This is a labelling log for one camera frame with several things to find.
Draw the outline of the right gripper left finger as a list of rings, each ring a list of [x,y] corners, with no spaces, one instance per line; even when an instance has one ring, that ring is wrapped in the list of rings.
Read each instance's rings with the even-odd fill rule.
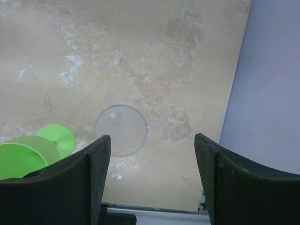
[[[0,182],[2,225],[96,225],[111,157],[104,135],[22,178]]]

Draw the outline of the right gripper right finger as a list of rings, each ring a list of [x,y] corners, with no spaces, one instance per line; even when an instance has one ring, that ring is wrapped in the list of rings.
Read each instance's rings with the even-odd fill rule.
[[[203,134],[195,154],[206,208],[213,225],[298,225],[300,176],[276,170]]]

